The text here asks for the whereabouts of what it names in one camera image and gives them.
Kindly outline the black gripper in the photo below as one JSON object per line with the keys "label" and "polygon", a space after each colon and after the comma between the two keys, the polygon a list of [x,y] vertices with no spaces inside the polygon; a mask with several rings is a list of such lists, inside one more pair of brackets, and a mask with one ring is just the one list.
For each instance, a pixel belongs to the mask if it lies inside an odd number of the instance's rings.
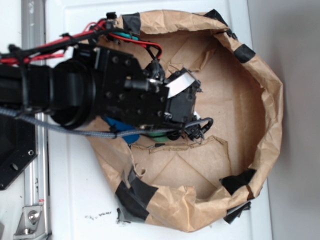
{"label": "black gripper", "polygon": [[[96,113],[134,127],[184,129],[192,122],[196,93],[201,83],[187,69],[156,79],[154,70],[147,73],[131,54],[100,47],[94,68],[102,72],[96,81]],[[187,127],[187,137],[201,144],[208,127],[199,124]],[[167,138],[176,141],[179,131],[170,131]]]}

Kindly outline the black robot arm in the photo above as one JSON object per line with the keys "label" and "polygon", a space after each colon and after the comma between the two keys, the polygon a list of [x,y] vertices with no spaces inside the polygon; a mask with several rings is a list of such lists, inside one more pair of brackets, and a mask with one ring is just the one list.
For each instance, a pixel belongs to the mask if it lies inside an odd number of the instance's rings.
{"label": "black robot arm", "polygon": [[166,77],[157,60],[142,68],[131,54],[79,44],[55,67],[16,63],[0,66],[0,112],[33,125],[99,138],[149,135],[201,139],[213,125],[195,112],[201,83],[188,69]]}

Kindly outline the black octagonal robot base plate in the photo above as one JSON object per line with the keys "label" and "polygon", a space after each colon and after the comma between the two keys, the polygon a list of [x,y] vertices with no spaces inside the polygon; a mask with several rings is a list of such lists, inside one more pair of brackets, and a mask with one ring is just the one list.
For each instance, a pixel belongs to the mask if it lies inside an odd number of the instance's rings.
{"label": "black octagonal robot base plate", "polygon": [[0,117],[0,189],[6,190],[37,156],[35,126]]}

